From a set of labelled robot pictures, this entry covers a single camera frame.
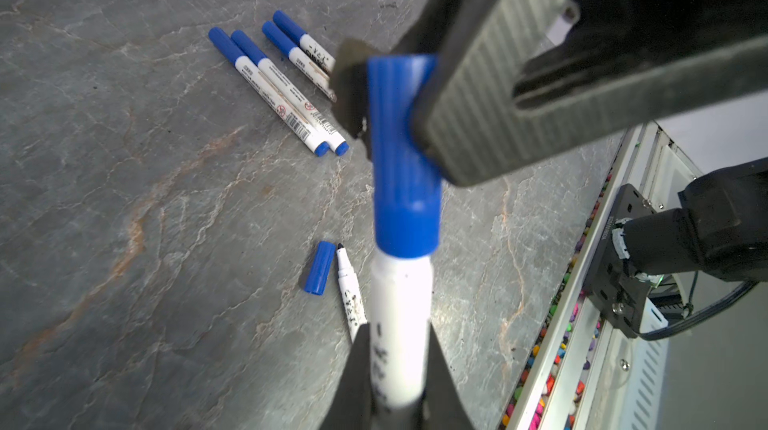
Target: gray marble surface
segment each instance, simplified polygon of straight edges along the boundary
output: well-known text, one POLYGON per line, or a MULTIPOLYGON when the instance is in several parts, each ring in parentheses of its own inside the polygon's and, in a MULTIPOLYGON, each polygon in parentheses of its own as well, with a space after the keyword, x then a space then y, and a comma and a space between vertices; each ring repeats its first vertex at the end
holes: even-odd
MULTIPOLYGON (((315 428, 350 348, 320 239, 367 294, 364 148, 314 157, 211 46, 276 9, 390 47, 425 0, 0 0, 0 428, 315 428)), ((618 146, 445 191, 433 321, 494 428, 618 146)))

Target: ridged blue cap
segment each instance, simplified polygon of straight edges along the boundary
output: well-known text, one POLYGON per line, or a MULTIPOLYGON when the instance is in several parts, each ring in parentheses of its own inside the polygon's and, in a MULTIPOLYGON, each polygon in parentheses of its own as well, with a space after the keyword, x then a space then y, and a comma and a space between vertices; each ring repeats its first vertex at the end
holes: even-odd
POLYGON ((275 26, 275 23, 267 21, 262 25, 261 30, 280 49, 283 55, 288 56, 288 53, 296 48, 296 44, 284 32, 280 31, 280 28, 275 26))
POLYGON ((435 61, 433 55, 368 60, 376 244, 399 258, 429 255, 439 241, 442 178, 409 130, 413 100, 435 61))
POLYGON ((326 153, 328 153, 328 150, 331 149, 331 145, 329 145, 326 142, 322 142, 320 145, 315 148, 315 155, 317 156, 323 156, 326 153))
POLYGON ((301 37, 306 35, 306 31, 301 26, 297 25, 287 14, 278 10, 272 15, 272 21, 275 22, 278 28, 280 28, 293 42, 298 45, 301 37))
POLYGON ((315 259, 312 261, 310 276, 307 277, 304 284, 304 291, 313 295, 322 295, 326 290, 328 271, 331 269, 335 254, 336 245, 331 242, 320 242, 317 244, 315 259))
POLYGON ((336 147, 336 155, 341 156, 350 150, 350 145, 347 142, 342 142, 341 145, 336 147))
POLYGON ((232 39, 227 36, 224 30, 218 26, 214 26, 210 29, 208 32, 208 38, 214 44, 214 46, 216 46, 216 48, 221 51, 221 54, 226 56, 226 59, 230 60, 230 63, 233 65, 238 58, 245 56, 245 53, 243 53, 243 51, 237 47, 232 39))
POLYGON ((235 42, 237 46, 240 47, 240 49, 250 58, 254 64, 258 65, 259 61, 261 61, 263 58, 266 58, 266 55, 263 51, 259 50, 259 47, 256 46, 253 40, 251 40, 248 35, 246 35, 244 32, 237 30, 232 33, 232 41, 235 42))

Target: white marker body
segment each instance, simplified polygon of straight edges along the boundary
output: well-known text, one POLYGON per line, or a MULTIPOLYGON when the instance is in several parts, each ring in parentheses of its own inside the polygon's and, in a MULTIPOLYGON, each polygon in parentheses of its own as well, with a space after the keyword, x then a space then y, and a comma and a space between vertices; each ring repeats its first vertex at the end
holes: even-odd
POLYGON ((315 41, 308 33, 304 33, 299 39, 299 47, 320 64, 320 67, 327 74, 331 74, 333 66, 336 65, 336 59, 323 48, 320 43, 315 41))
POLYGON ((426 383, 432 263, 401 259, 379 248, 371 263, 371 384, 376 414, 390 428, 418 417, 426 383))
POLYGON ((328 85, 328 75, 326 75, 298 46, 294 46, 288 53, 288 60, 296 65, 304 75, 320 88, 320 91, 326 94, 331 101, 336 101, 336 94, 328 85))
POLYGON ((339 259, 341 301, 344 304, 344 313, 346 313, 346 324, 350 327, 350 337, 354 342, 360 325, 368 323, 368 320, 366 320, 366 310, 362 308, 360 283, 357 281, 357 275, 355 275, 355 270, 352 268, 350 258, 346 255, 346 249, 338 249, 336 251, 336 258, 339 259))
POLYGON ((243 75, 248 83, 264 98, 264 101, 272 108, 277 115, 293 130, 297 137, 304 144, 315 152, 325 139, 312 128, 310 122, 306 121, 295 109, 288 103, 280 92, 269 82, 254 62, 247 56, 241 56, 235 61, 235 68, 243 75))
POLYGON ((309 120, 312 126, 317 130, 320 135, 326 139, 334 152, 336 148, 345 142, 341 133, 333 128, 333 125, 328 123, 317 108, 307 99, 302 92, 299 91, 296 86, 286 78, 280 70, 277 70, 275 64, 269 58, 262 58, 257 64, 259 70, 261 70, 267 79, 283 93, 285 99, 301 113, 304 118, 309 120))

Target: marble table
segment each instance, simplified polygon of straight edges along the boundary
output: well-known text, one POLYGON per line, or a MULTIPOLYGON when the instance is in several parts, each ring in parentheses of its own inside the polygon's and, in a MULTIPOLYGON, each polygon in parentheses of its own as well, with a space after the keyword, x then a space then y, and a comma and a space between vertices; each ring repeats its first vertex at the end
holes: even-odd
MULTIPOLYGON (((373 249, 360 143, 314 157, 206 38, 277 9, 330 50, 389 48, 425 0, 0 0, 0 428, 316 428, 350 343, 343 242, 373 249)), ((448 187, 433 321, 478 429, 498 424, 618 147, 448 187)))

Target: blue cap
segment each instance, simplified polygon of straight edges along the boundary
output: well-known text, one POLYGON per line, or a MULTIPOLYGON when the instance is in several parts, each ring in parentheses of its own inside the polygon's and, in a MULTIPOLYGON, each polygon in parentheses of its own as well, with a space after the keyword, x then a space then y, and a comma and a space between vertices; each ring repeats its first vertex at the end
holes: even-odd
POLYGON ((243 51, 237 47, 232 39, 226 35, 224 30, 218 26, 214 26, 210 29, 208 32, 208 38, 210 38, 210 41, 214 44, 214 46, 216 46, 216 48, 221 51, 221 54, 226 56, 226 59, 230 60, 230 63, 233 65, 238 58, 245 56, 245 53, 243 53, 243 51))
POLYGON ((341 156, 349 151, 350 145, 347 142, 341 142, 341 145, 336 147, 336 155, 341 156))
POLYGON ((439 241, 442 179, 409 131, 413 100, 435 61, 433 55, 368 60, 376 244, 398 258, 429 255, 439 241))
POLYGON ((269 38, 270 41, 280 49, 281 52, 283 52, 283 55, 288 56, 288 53, 296 48, 296 45, 293 44, 293 41, 291 41, 284 32, 280 31, 280 28, 275 26, 275 23, 267 21, 264 23, 264 25, 262 25, 261 30, 264 32, 266 37, 269 38))
POLYGON ((272 15, 272 21, 297 45, 301 37, 306 35, 306 31, 301 26, 297 25, 287 14, 280 10, 272 15))
POLYGON ((331 149, 331 147, 330 147, 330 145, 328 143, 322 142, 320 145, 317 146, 317 148, 315 148, 315 155, 323 156, 326 153, 328 153, 328 150, 330 150, 330 149, 331 149))
POLYGON ((313 295, 322 295, 326 290, 328 281, 328 271, 333 263, 333 256, 336 254, 336 245, 331 242, 320 242, 317 244, 315 259, 312 261, 312 270, 304 284, 304 291, 313 295))
POLYGON ((244 32, 237 30, 232 33, 232 41, 234 41, 235 44, 239 46, 240 49, 246 54, 246 56, 248 56, 248 58, 250 58, 250 60, 256 65, 259 64, 259 61, 266 58, 264 52, 259 50, 259 47, 256 46, 254 41, 252 41, 244 32))

